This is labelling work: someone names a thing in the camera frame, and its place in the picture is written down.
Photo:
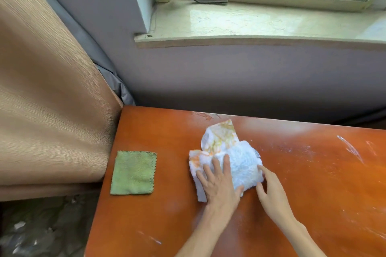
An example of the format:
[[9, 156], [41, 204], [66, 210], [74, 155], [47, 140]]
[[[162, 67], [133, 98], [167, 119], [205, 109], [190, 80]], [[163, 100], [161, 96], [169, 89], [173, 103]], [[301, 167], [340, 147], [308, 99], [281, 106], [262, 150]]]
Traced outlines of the person's right hand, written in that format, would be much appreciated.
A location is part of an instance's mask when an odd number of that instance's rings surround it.
[[268, 194], [268, 203], [262, 205], [266, 214], [276, 225], [283, 220], [295, 218], [277, 175], [261, 165], [258, 165], [258, 171], [262, 172], [267, 186], [264, 190]]

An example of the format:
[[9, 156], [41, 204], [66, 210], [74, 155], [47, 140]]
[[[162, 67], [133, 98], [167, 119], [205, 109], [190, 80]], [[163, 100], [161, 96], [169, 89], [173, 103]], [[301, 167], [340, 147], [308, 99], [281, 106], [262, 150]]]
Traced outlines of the person's right forearm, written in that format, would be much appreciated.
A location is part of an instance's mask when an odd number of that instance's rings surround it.
[[277, 223], [298, 257], [327, 257], [308, 233], [306, 227], [295, 218]]

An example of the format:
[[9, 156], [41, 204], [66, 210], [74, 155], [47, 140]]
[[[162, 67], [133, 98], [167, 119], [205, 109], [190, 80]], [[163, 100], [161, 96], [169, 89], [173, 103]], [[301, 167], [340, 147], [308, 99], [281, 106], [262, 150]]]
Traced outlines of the marble window sill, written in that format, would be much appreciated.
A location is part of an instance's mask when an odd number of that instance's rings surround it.
[[243, 3], [157, 5], [138, 48], [273, 45], [386, 51], [386, 12], [317, 11]]

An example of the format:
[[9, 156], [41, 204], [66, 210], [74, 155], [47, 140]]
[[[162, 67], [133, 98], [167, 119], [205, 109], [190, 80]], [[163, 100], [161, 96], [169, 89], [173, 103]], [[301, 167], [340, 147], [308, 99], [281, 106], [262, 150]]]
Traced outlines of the tan ribbed curtain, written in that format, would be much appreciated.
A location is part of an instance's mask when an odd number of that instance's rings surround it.
[[46, 0], [0, 0], [0, 201], [94, 189], [122, 106]]

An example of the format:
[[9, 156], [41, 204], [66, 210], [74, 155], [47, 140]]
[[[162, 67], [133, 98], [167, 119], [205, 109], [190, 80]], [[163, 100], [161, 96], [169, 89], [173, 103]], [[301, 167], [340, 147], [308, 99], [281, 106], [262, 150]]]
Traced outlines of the person's left hand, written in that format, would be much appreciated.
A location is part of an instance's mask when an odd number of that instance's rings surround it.
[[230, 157], [228, 154], [225, 154], [223, 158], [224, 179], [212, 179], [213, 170], [210, 169], [208, 164], [203, 165], [203, 175], [209, 181], [208, 187], [204, 190], [206, 195], [206, 206], [219, 208], [228, 208], [236, 210], [239, 201], [233, 198], [234, 188], [232, 176], [231, 176], [231, 167], [230, 167]]

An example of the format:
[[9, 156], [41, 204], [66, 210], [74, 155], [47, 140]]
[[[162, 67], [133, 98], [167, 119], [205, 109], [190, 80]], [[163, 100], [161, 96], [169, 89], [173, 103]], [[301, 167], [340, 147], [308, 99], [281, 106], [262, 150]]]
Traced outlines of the person's left forearm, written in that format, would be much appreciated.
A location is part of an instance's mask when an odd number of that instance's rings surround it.
[[206, 206], [196, 229], [175, 257], [210, 257], [235, 210]]

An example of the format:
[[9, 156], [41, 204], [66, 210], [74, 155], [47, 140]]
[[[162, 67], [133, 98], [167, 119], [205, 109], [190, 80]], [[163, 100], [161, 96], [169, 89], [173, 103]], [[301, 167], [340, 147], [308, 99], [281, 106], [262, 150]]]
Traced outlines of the crumpled grey plastic sheet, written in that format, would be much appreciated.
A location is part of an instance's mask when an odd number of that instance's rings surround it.
[[0, 203], [0, 257], [84, 257], [99, 191]]

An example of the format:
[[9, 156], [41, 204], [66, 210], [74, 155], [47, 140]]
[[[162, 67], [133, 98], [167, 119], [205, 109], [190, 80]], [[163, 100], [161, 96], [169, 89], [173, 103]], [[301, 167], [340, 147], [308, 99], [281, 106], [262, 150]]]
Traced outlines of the grey curtain lining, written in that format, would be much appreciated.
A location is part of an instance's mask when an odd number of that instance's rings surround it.
[[73, 16], [57, 1], [46, 0], [70, 33], [78, 41], [86, 54], [99, 70], [110, 89], [117, 95], [124, 105], [136, 105], [133, 96], [124, 82], [118, 76], [113, 62], [106, 55], [99, 44], [73, 18]]

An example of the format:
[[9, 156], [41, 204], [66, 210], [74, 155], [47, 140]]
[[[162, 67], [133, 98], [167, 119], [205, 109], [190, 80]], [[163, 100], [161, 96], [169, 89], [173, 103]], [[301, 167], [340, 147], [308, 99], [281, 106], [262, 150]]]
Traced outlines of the white towel with orange print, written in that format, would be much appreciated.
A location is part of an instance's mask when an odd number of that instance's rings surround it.
[[239, 140], [232, 120], [228, 119], [206, 128], [201, 139], [201, 150], [189, 152], [189, 167], [198, 202], [206, 203], [207, 199], [196, 172], [200, 171], [207, 179], [203, 166], [208, 165], [214, 172], [212, 159], [217, 159], [223, 168], [226, 154], [230, 160], [234, 188], [243, 186], [246, 191], [264, 181], [263, 173], [258, 170], [258, 165], [263, 165], [259, 153], [247, 141]]

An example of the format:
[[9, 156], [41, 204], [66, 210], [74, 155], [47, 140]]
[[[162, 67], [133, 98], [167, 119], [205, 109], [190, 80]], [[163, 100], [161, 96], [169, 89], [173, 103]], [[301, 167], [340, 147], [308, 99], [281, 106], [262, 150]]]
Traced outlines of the green microfibre cloth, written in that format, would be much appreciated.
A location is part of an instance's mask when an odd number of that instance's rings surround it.
[[154, 191], [157, 153], [118, 151], [115, 158], [111, 195], [147, 195]]

